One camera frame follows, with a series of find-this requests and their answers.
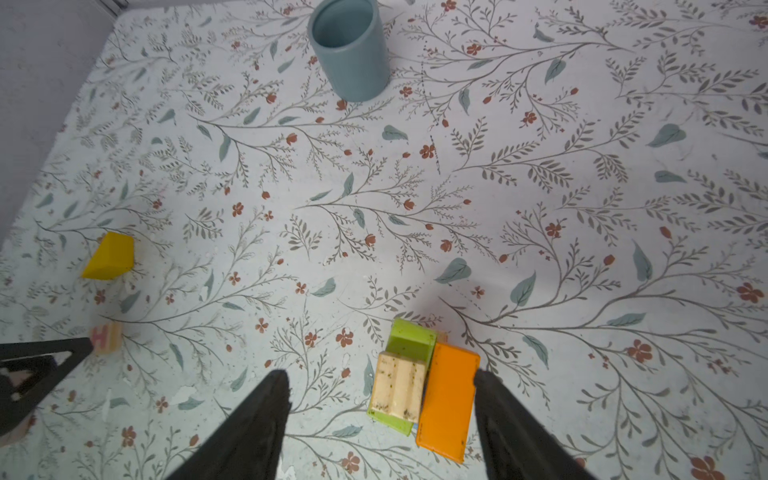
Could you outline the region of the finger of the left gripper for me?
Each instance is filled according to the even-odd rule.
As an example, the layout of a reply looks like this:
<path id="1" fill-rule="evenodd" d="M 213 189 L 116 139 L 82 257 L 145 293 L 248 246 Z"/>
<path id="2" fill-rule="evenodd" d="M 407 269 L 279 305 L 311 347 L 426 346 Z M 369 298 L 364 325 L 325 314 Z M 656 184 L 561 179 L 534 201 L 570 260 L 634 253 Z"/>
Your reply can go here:
<path id="1" fill-rule="evenodd" d="M 93 351 L 88 337 L 1 345 L 1 436 L 11 434 Z"/>

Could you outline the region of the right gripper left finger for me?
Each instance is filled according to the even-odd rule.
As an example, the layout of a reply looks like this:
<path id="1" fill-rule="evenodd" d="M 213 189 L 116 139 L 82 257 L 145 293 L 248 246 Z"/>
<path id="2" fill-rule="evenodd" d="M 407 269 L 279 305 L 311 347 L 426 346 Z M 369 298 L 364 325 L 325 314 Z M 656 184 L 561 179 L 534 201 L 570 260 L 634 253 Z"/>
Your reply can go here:
<path id="1" fill-rule="evenodd" d="M 288 374 L 270 372 L 172 479 L 274 479 L 291 409 Z"/>

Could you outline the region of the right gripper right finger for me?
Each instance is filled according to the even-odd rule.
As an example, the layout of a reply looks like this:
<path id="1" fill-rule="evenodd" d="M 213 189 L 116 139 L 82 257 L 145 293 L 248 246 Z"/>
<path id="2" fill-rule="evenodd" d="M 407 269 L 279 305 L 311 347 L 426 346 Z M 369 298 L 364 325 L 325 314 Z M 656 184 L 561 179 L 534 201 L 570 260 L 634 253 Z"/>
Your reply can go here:
<path id="1" fill-rule="evenodd" d="M 479 370 L 475 417 L 489 479 L 594 480 L 491 372 Z"/>

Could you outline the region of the wood letter H cube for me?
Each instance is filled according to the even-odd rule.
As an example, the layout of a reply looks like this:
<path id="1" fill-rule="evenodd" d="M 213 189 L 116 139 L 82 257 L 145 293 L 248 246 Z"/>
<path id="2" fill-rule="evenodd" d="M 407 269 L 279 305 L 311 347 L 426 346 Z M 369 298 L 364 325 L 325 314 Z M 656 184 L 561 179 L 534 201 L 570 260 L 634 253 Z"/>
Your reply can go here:
<path id="1" fill-rule="evenodd" d="M 110 321 L 90 330 L 89 338 L 94 355 L 108 355 L 118 351 L 122 345 L 122 324 Z"/>

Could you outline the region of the orange rectangular block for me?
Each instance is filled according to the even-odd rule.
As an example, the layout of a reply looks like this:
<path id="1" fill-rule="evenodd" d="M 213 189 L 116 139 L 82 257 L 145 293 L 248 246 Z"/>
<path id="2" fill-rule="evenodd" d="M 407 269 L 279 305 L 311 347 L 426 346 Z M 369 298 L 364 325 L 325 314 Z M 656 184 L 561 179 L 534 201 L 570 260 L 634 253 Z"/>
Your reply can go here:
<path id="1" fill-rule="evenodd" d="M 416 444 L 458 464 L 464 463 L 480 357 L 438 342 L 433 351 Z"/>

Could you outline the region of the yellow triangular block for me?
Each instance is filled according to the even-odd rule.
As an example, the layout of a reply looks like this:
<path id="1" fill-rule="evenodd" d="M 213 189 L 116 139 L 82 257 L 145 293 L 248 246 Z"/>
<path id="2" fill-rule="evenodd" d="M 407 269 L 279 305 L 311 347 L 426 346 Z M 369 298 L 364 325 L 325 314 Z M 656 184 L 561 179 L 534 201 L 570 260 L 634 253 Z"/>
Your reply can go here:
<path id="1" fill-rule="evenodd" d="M 82 278 L 112 280 L 133 269 L 135 240 L 129 235 L 108 232 L 86 265 Z"/>

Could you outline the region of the green rectangular block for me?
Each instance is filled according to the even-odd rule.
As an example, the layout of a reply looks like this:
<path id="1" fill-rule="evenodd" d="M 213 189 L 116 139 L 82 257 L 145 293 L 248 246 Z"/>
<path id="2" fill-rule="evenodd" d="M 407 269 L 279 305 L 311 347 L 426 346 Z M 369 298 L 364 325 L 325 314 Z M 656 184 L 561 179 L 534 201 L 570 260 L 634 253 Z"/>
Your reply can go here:
<path id="1" fill-rule="evenodd" d="M 436 331 L 401 318 L 396 318 L 393 321 L 390 336 L 383 352 L 423 361 L 428 372 L 437 339 L 438 334 Z M 389 415 L 372 412 L 370 410 L 370 402 L 367 414 L 375 421 L 405 436 L 410 435 L 413 426 L 418 422 L 411 423 Z"/>

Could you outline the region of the small natural wood cube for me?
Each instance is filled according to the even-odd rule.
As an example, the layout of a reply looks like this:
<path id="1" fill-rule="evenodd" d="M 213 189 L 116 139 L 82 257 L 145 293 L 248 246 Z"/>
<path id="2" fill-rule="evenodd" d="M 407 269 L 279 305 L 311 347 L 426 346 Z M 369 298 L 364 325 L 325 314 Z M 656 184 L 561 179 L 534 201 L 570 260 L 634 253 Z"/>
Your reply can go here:
<path id="1" fill-rule="evenodd" d="M 426 373 L 423 361 L 382 352 L 375 370 L 370 410 L 416 423 L 421 412 Z"/>

